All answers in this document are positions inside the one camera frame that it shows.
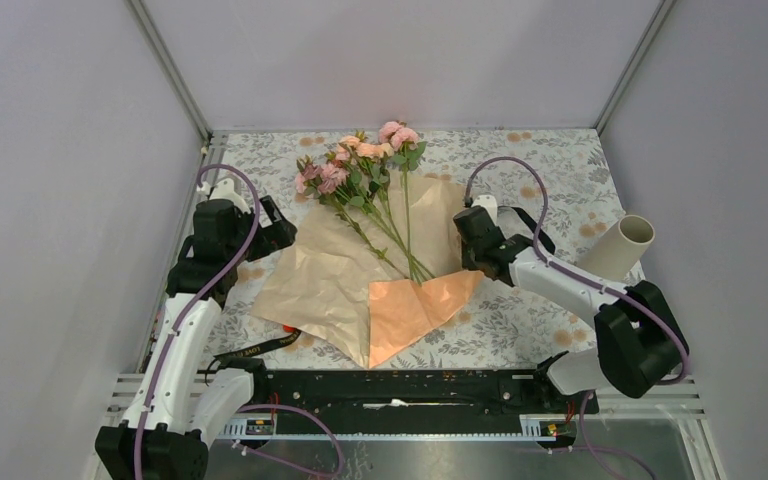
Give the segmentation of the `light pink rose stem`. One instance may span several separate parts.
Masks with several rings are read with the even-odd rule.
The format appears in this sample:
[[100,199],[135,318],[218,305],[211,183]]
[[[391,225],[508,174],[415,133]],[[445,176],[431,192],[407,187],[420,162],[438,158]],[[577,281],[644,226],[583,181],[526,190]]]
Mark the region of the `light pink rose stem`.
[[[368,185],[371,187],[371,190],[373,191],[374,204],[381,211],[386,224],[393,229],[395,233],[395,239],[391,240],[390,238],[387,238],[384,234],[383,235],[387,239],[392,241],[395,244],[395,248],[401,254],[403,254],[407,262],[407,266],[404,268],[401,268],[399,266],[398,267],[403,269],[406,272],[406,274],[408,275],[407,279],[413,280],[411,277],[411,273],[409,270],[409,262],[406,258],[405,248],[403,245],[405,232],[401,232],[399,227],[397,227],[396,225],[396,219],[395,219],[395,215],[392,209],[392,204],[390,201],[389,187],[391,185],[391,181],[390,181],[389,170],[386,167],[386,165],[382,163],[382,161],[377,160],[375,158],[357,157],[355,155],[351,155],[350,158],[346,161],[340,161],[337,159],[337,156],[335,154],[333,155],[328,154],[326,156],[326,161],[322,164],[315,163],[314,160],[309,156],[305,156],[298,159],[296,161],[296,166],[298,170],[298,173],[295,177],[296,189],[303,196],[314,199],[319,204],[321,203],[317,199],[316,187],[312,186],[312,180],[316,179],[316,177],[319,175],[320,167],[323,166],[326,162],[334,163],[337,166],[348,165],[351,167],[358,167],[359,169],[362,170],[362,173],[365,176],[365,180],[368,182]],[[355,212],[352,213],[352,216],[355,219],[358,215],[361,215],[361,214],[358,214]],[[428,269],[428,272],[429,272],[429,278],[427,280],[430,280],[433,278],[433,274],[428,267],[426,268]]]

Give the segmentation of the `dusty mauve rose stem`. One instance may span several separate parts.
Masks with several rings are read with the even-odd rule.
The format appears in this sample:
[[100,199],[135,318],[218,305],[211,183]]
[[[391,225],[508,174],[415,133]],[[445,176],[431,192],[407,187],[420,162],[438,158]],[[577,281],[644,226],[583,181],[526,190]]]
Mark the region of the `dusty mauve rose stem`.
[[395,239],[393,229],[386,224],[381,211],[374,204],[373,191],[365,180],[361,169],[348,165],[337,166],[334,163],[326,162],[320,167],[316,179],[312,180],[312,186],[316,187],[318,201],[323,205],[332,207],[336,216],[362,239],[375,257],[404,278],[408,278],[406,272],[389,258],[388,248],[377,246],[366,230],[352,216],[353,212],[361,214],[387,238]]

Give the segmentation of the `peach paper flower bouquet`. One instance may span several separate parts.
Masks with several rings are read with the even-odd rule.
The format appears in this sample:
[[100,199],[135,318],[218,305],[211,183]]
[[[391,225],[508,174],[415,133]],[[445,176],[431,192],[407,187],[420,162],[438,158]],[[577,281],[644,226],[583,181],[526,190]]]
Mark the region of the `peach paper flower bouquet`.
[[[362,368],[384,367],[453,319],[471,300],[482,274],[463,269],[453,222],[464,186],[410,176],[413,253],[434,277],[404,278],[377,259],[334,210],[314,205],[255,296],[252,316],[317,337]],[[356,219],[391,259],[407,262],[362,215]]]

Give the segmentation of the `large pink rose stem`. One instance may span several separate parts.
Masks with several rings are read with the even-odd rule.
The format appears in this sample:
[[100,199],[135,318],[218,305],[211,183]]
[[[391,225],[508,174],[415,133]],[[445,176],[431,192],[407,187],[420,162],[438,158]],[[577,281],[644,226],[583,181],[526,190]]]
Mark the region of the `large pink rose stem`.
[[426,267],[421,265],[421,262],[413,253],[409,174],[418,167],[425,144],[420,141],[420,135],[414,129],[398,121],[384,123],[379,129],[378,138],[381,147],[384,147],[384,144],[389,145],[390,149],[386,157],[400,171],[400,185],[403,194],[405,217],[403,245],[409,262],[411,277],[417,283],[422,283],[429,278],[429,272]]

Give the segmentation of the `black gold-lettered ribbon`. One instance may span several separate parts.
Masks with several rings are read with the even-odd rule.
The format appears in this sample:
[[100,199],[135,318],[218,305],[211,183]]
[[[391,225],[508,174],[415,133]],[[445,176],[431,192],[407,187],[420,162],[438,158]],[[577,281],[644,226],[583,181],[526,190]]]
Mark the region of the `black gold-lettered ribbon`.
[[[517,214],[519,219],[528,227],[531,232],[534,232],[537,228],[537,221],[532,218],[523,208],[514,206],[501,206],[501,210],[510,210]],[[255,344],[249,347],[238,349],[235,351],[224,352],[214,356],[214,363],[230,362],[236,358],[251,358],[258,355],[263,355],[272,351],[286,348],[292,345],[301,336],[302,331],[296,328],[296,331],[289,333],[284,337],[270,339],[259,344]]]

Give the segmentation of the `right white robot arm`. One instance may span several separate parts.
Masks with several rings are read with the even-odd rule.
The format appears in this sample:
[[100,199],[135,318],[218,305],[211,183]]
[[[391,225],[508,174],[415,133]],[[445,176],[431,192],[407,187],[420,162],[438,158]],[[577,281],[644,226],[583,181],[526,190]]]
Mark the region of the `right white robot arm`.
[[456,214],[462,264],[487,278],[537,294],[586,321],[596,345],[542,362],[533,386],[535,402],[557,412],[574,394],[612,387],[640,398],[653,386],[677,382],[687,372],[686,340],[661,290],[642,280],[609,281],[552,254],[553,243],[525,212],[530,235],[506,236],[479,204]]

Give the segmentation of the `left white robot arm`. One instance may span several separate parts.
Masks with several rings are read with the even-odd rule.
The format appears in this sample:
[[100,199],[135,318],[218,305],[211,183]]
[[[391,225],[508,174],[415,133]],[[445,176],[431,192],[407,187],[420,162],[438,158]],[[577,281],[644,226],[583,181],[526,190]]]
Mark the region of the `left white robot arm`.
[[236,401],[256,411],[269,401],[267,380],[243,369],[218,375],[192,405],[194,377],[209,333],[221,317],[243,261],[294,243],[296,227],[270,196],[208,199],[193,213],[193,232],[169,271],[158,345],[134,400],[116,426],[102,427],[95,451],[114,479],[202,479],[209,448]]

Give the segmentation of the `beige cylindrical vase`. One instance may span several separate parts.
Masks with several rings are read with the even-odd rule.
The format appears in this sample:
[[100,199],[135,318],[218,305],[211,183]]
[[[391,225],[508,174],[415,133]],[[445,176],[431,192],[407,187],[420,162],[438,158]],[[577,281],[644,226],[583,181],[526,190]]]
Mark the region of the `beige cylindrical vase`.
[[613,224],[578,261],[579,268],[621,281],[648,250],[655,229],[644,217],[626,215]]

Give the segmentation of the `peach orange rose stem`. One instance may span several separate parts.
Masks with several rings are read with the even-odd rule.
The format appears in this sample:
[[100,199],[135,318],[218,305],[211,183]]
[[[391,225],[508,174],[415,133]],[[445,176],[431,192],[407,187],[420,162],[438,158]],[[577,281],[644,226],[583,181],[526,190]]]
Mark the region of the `peach orange rose stem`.
[[[425,144],[425,148],[424,148],[424,152],[425,152],[427,143],[422,140],[420,141]],[[390,195],[390,201],[392,204],[393,213],[396,219],[396,225],[397,227],[399,227],[401,232],[405,232],[405,217],[404,217],[404,206],[403,206],[403,194],[402,194],[402,189],[400,185],[400,171],[398,167],[390,163],[388,158],[386,157],[386,154],[389,149],[390,147],[388,144],[384,144],[384,147],[381,147],[379,143],[378,144],[369,143],[367,141],[367,137],[365,133],[362,131],[358,131],[356,132],[356,134],[340,140],[338,142],[338,148],[334,152],[329,154],[331,155],[335,154],[337,156],[337,159],[340,161],[346,161],[350,158],[351,155],[355,155],[357,157],[375,158],[377,160],[382,161],[382,163],[386,165],[390,175],[391,185],[389,187],[389,195]]]

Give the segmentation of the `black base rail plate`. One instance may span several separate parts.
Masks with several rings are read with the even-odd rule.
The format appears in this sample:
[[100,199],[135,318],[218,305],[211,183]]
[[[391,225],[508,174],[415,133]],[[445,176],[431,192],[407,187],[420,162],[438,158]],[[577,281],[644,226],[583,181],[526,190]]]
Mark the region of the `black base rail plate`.
[[341,435],[517,435],[523,416],[564,422],[599,410],[532,369],[267,370],[256,374],[250,402],[283,406],[284,435],[312,435],[320,423]]

